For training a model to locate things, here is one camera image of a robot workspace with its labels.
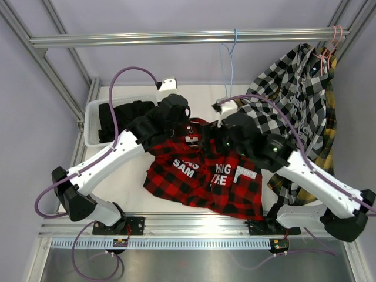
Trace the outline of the red black plaid shirt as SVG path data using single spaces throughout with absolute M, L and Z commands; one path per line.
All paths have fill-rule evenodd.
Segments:
M 143 187 L 155 197 L 218 214 L 262 221 L 261 169 L 231 150 L 204 154 L 199 146 L 208 122 L 192 118 L 174 136 L 149 150 L 155 157 Z

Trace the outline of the black polo shirt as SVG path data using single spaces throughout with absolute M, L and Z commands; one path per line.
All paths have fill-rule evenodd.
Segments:
M 126 126 L 135 118 L 143 116 L 154 107 L 155 104 L 153 102 L 141 100 L 114 107 L 119 133 L 125 130 Z M 99 121 L 99 143 L 112 142 L 115 138 L 115 127 L 108 103 L 99 105 Z

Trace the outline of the light blue wire hanger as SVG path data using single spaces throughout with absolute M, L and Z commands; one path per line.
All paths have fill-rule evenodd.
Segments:
M 227 98 L 230 98 L 232 96 L 233 92 L 233 83 L 234 83 L 234 64 L 233 64 L 233 56 L 234 56 L 234 50 L 237 45 L 238 41 L 238 29 L 234 28 L 234 38 L 233 38 L 233 44 L 231 47 L 228 47 L 225 43 L 221 43 L 219 45 L 219 58 L 220 58 L 220 67 L 221 67 L 221 74 L 223 78 L 223 86 L 224 91 Z M 224 59 L 223 59 L 223 53 L 222 50 L 225 49 L 228 54 L 229 58 L 229 65 L 230 65 L 230 78 L 229 78 L 229 84 L 227 83 L 227 76 L 225 74 L 225 67 L 224 67 Z

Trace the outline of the white plastic basket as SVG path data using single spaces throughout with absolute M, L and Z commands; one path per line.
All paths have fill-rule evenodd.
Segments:
M 157 105 L 157 96 L 154 94 L 139 94 L 133 96 L 122 96 L 112 98 L 114 107 L 132 103 L 134 101 L 151 101 Z M 102 143 L 99 140 L 98 130 L 101 129 L 99 119 L 99 106 L 101 104 L 108 104 L 107 99 L 94 100 L 88 103 L 85 109 L 85 121 L 83 126 L 83 135 L 85 139 L 85 145 L 87 147 L 104 147 L 109 142 Z

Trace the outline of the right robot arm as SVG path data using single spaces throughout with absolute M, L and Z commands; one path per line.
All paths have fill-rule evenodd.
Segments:
M 313 206 L 274 204 L 266 217 L 270 232 L 295 227 L 319 229 L 341 241 L 353 242 L 364 231 L 375 193 L 340 182 L 306 160 L 287 139 L 262 134 L 251 117 L 237 112 L 223 121 L 204 125 L 202 148 L 209 156 L 216 150 L 233 151 L 257 167 L 292 181 L 321 202 Z

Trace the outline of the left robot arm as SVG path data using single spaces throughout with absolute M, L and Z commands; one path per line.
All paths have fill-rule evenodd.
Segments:
M 94 188 L 126 162 L 146 153 L 171 138 L 189 121 L 188 101 L 170 94 L 157 106 L 136 117 L 119 135 L 117 141 L 68 170 L 57 167 L 52 172 L 54 192 L 73 222 L 91 219 L 102 223 L 113 234 L 126 228 L 127 217 L 115 202 L 96 197 Z

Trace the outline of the grey white plaid shirt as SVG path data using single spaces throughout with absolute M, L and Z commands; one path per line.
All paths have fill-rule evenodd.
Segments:
M 240 110 L 254 119 L 262 133 L 278 134 L 295 143 L 291 123 L 307 157 L 325 128 L 325 90 L 337 66 L 332 55 L 330 68 L 324 62 L 321 76 L 320 60 L 313 55 L 321 52 L 299 44 L 251 83 L 247 92 L 252 98 L 241 100 Z

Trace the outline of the yellow plaid shirt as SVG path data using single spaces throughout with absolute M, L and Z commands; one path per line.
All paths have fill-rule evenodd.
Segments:
M 335 97 L 332 83 L 329 82 L 325 90 L 326 124 L 313 146 L 309 159 L 330 175 L 334 175 L 333 143 L 337 133 L 337 119 L 335 111 Z M 317 200 L 297 184 L 277 174 L 271 177 L 268 187 L 278 195 L 277 202 L 292 206 L 304 206 Z

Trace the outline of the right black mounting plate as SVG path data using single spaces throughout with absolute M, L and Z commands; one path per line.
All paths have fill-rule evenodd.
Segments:
M 301 229 L 299 227 L 287 229 L 279 223 L 277 223 L 276 221 L 245 220 L 244 223 L 247 225 L 249 235 L 252 236 L 285 236 L 286 234 L 301 234 Z

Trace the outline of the black mounting plate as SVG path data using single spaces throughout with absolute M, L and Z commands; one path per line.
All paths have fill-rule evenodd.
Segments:
M 114 235 L 143 235 L 145 229 L 145 218 L 140 216 L 126 216 L 112 226 L 105 226 L 96 221 L 92 229 L 93 235 L 114 236 Z
M 245 220 L 244 223 L 247 225 L 249 235 L 252 236 L 285 236 L 286 234 L 301 234 L 301 229 L 299 227 L 287 229 L 279 223 L 277 223 L 276 221 Z

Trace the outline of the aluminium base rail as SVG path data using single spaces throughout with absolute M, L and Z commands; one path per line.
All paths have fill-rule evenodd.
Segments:
M 144 238 L 243 238 L 243 237 L 284 237 L 262 233 L 246 220 L 235 219 L 214 213 L 130 213 L 128 217 L 140 217 Z M 68 216 L 42 220 L 39 237 L 75 237 L 85 225 L 84 219 L 72 222 Z

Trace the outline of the aluminium hanging rail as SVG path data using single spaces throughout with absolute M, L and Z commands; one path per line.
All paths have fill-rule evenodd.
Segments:
M 264 42 L 321 42 L 333 38 L 344 41 L 350 31 L 339 27 L 300 29 L 252 29 L 221 31 L 109 33 L 94 35 L 33 36 L 29 40 L 36 49 L 80 48 L 136 45 L 188 45 Z

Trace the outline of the right aluminium frame post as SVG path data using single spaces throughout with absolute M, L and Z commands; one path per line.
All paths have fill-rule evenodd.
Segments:
M 353 12 L 350 13 L 350 17 L 345 21 L 344 18 L 350 6 L 356 2 L 358 2 L 358 5 L 355 6 Z M 338 63 L 349 53 L 374 17 L 375 0 L 339 1 L 328 23 L 328 27 L 341 25 L 349 32 L 343 43 L 339 44 L 337 48 L 336 57 Z

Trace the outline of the aluminium frame post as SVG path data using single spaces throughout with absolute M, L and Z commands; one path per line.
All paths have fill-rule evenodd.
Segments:
M 58 92 L 59 96 L 64 100 L 68 108 L 72 111 L 76 120 L 82 122 L 84 120 L 84 110 L 79 105 L 73 94 L 65 85 L 63 79 L 59 76 L 57 70 L 53 67 L 52 62 L 46 57 L 48 48 L 36 48 L 31 42 L 32 34 L 23 22 L 22 18 L 16 12 L 16 9 L 11 5 L 10 1 L 1 1 L 1 18 L 5 21 L 7 26 L 11 29 L 14 35 L 18 38 L 21 45 L 26 49 L 34 62 L 40 68 L 47 80 L 51 83 L 53 88 Z M 85 68 L 77 50 L 75 48 L 67 49 L 68 55 L 73 60 L 78 73 L 83 78 L 84 82 L 89 87 L 89 92 L 99 93 L 101 81 L 99 78 L 92 79 L 88 70 Z
M 358 5 L 355 6 L 353 12 L 350 13 L 350 17 L 345 21 L 344 18 L 350 6 L 356 2 L 358 2 Z M 336 57 L 338 63 L 349 53 L 374 17 L 375 0 L 339 1 L 328 23 L 328 27 L 341 25 L 349 32 L 343 43 L 339 44 L 337 48 Z

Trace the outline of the left aluminium frame post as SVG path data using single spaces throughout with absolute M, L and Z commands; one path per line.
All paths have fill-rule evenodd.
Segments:
M 76 120 L 82 122 L 84 120 L 84 110 L 79 105 L 73 94 L 65 85 L 63 79 L 59 76 L 57 70 L 53 67 L 52 62 L 46 57 L 48 48 L 36 48 L 31 42 L 32 34 L 23 22 L 22 18 L 16 12 L 16 9 L 11 5 L 10 1 L 1 1 L 1 18 L 5 21 L 7 26 L 11 29 L 14 35 L 18 38 L 21 45 L 26 49 L 34 62 L 40 68 L 47 80 L 51 83 L 53 88 L 58 92 L 59 96 L 64 100 L 68 108 L 72 111 Z M 77 50 L 75 48 L 67 49 L 68 55 L 73 60 L 78 73 L 83 78 L 84 82 L 89 87 L 89 92 L 99 93 L 101 81 L 99 78 L 92 79 L 88 70 L 85 68 Z

